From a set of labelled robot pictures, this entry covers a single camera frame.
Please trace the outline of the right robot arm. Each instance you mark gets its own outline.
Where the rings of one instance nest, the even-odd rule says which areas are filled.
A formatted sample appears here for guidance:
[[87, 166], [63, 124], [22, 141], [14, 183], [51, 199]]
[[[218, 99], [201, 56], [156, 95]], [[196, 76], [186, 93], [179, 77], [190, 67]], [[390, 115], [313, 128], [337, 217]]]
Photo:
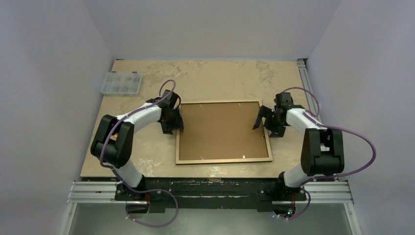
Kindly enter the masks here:
[[306, 181], [315, 176], [334, 176], [345, 167], [343, 134], [323, 127], [301, 105], [294, 104], [290, 93], [276, 94], [274, 108], [261, 105], [253, 129], [261, 125], [271, 138], [282, 138], [287, 127], [294, 127], [303, 136], [300, 164], [283, 172], [275, 185], [276, 196], [287, 199]]

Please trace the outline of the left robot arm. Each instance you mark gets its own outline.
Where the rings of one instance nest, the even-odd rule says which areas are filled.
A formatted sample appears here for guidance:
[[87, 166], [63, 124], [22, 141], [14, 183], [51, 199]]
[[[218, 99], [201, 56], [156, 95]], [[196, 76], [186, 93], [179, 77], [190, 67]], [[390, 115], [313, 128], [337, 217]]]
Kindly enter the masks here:
[[147, 125], [158, 122], [163, 134], [184, 130], [180, 111], [181, 97], [165, 90], [161, 97], [147, 100], [141, 107], [119, 116], [102, 117], [93, 138], [90, 153], [103, 167], [109, 168], [127, 187], [133, 200], [146, 194], [145, 177], [132, 163], [134, 134]]

